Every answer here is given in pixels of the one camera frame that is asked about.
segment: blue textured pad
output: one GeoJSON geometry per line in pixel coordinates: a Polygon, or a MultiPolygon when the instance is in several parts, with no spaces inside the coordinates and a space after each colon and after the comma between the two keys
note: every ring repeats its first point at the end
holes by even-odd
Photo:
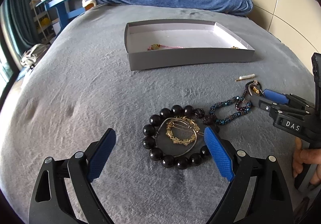
{"type": "Polygon", "coordinates": [[[210,150],[220,174],[227,178],[228,181],[232,181],[235,176],[232,170],[232,160],[210,127],[206,127],[204,130],[204,141],[208,150],[210,150]]]}
{"type": "Polygon", "coordinates": [[[99,178],[115,144],[116,133],[111,129],[89,162],[89,171],[87,174],[89,182],[93,182],[94,179],[99,178]]]}
{"type": "Polygon", "coordinates": [[[280,94],[278,92],[274,92],[270,89],[265,89],[263,92],[264,92],[266,99],[269,99],[269,100],[276,102],[278,104],[288,104],[288,98],[283,94],[280,94]]]}

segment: metal screw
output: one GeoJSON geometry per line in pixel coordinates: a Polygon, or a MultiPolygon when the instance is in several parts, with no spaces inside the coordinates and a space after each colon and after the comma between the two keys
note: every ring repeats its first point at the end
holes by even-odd
{"type": "Polygon", "coordinates": [[[45,163],[50,163],[52,161],[52,157],[47,157],[46,159],[45,159],[45,163]]]}
{"type": "Polygon", "coordinates": [[[244,157],[246,155],[246,153],[242,150],[238,150],[238,156],[240,157],[244,157]]]}
{"type": "Polygon", "coordinates": [[[82,156],[83,156],[83,152],[82,151],[76,152],[76,154],[75,154],[76,158],[81,158],[82,156]]]}
{"type": "Polygon", "coordinates": [[[276,158],[275,158],[273,155],[270,155],[270,156],[269,156],[269,160],[272,161],[272,162],[275,162],[275,161],[276,161],[276,158]]]}

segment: curtain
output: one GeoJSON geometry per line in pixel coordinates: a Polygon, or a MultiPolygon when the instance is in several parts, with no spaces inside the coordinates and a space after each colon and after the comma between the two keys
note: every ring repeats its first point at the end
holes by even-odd
{"type": "Polygon", "coordinates": [[[20,57],[34,45],[41,43],[31,16],[31,0],[4,0],[4,26],[15,52],[20,57]]]}

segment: bed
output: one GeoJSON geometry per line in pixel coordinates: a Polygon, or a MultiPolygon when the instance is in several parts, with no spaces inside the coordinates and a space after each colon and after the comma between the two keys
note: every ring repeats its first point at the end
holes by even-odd
{"type": "MultiPolygon", "coordinates": [[[[222,198],[227,180],[213,160],[186,170],[166,169],[151,161],[141,145],[142,127],[150,115],[174,104],[208,111],[212,104],[240,95],[245,82],[234,80],[252,73],[264,88],[314,101],[309,71],[288,47],[246,17],[197,9],[96,6],[61,32],[22,90],[1,146],[0,188],[27,222],[43,160],[69,158],[111,127],[117,134],[116,146],[92,185],[112,220],[204,223],[222,198]],[[255,49],[254,60],[130,71],[124,47],[126,23],[162,18],[217,21],[255,49]]],[[[253,109],[222,126],[220,136],[253,157],[275,155],[293,207],[301,201],[293,186],[293,137],[274,128],[267,113],[253,109]]],[[[200,140],[196,147],[202,145],[200,140]]],[[[75,213],[85,221],[66,182],[75,213]]],[[[245,207],[239,214],[245,214],[245,207]]]]}

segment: open cardboard box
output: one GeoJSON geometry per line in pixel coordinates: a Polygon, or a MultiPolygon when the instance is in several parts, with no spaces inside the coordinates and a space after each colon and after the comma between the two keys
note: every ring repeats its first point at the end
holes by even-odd
{"type": "Polygon", "coordinates": [[[125,47],[130,70],[251,62],[254,54],[254,49],[248,43],[221,24],[195,19],[159,19],[127,23],[125,47]],[[153,44],[183,48],[147,50],[153,44]]]}

